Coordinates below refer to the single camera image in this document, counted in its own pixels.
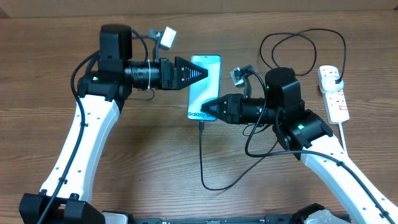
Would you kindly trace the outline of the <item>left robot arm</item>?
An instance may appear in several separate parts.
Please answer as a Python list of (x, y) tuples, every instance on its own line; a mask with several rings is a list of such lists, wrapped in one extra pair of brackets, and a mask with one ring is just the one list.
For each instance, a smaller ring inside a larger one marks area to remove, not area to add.
[(133, 89), (181, 90), (208, 76), (188, 60), (154, 55), (132, 60), (132, 41), (144, 40), (130, 26), (105, 24), (99, 49), (72, 75), (74, 119), (62, 151), (37, 194), (24, 194), (19, 213), (24, 223), (132, 223), (131, 214), (99, 211), (91, 204), (96, 170), (105, 142)]

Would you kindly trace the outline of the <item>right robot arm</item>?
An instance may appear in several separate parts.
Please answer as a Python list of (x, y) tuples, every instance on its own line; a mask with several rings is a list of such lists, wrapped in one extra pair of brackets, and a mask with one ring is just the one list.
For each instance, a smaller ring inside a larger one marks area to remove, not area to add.
[(283, 151), (316, 173), (355, 223), (397, 223), (397, 205), (360, 171), (324, 120), (305, 108), (293, 69), (273, 68), (260, 79), (262, 98), (228, 94), (202, 104), (201, 110), (229, 124), (271, 125)]

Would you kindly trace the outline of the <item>blue Galaxy smartphone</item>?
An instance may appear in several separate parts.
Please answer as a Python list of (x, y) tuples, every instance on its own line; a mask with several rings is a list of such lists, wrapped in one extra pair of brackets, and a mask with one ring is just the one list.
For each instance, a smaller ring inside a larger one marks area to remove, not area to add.
[(202, 112), (201, 106), (220, 95), (221, 56), (193, 55), (191, 62), (208, 70), (208, 76), (189, 86), (187, 118), (197, 121), (216, 121), (217, 118)]

